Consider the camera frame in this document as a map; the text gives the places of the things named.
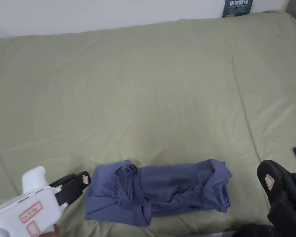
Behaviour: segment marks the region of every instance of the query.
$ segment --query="sticker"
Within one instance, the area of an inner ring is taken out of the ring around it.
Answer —
[[[83,175],[82,180],[83,180],[83,183],[88,184],[88,176]]]
[[[41,234],[41,231],[39,230],[39,227],[37,226],[36,222],[31,222],[28,224],[27,232],[30,234],[31,237],[37,237]]]
[[[22,223],[27,222],[29,219],[31,219],[34,215],[39,213],[43,209],[43,205],[41,202],[35,203],[32,207],[27,209],[25,212],[20,214],[19,218]]]
[[[266,174],[266,176],[265,176],[265,182],[266,182],[266,185],[267,185],[268,189],[269,190],[272,190],[272,187],[274,185],[275,180],[271,176],[269,176],[268,174]]]

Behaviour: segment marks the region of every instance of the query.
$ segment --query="green bedsheet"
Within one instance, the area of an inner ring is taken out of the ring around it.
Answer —
[[[0,39],[0,203],[44,166],[49,182],[131,159],[138,166],[226,162],[227,214],[84,220],[60,236],[208,234],[268,223],[261,160],[296,172],[296,20],[283,12]]]

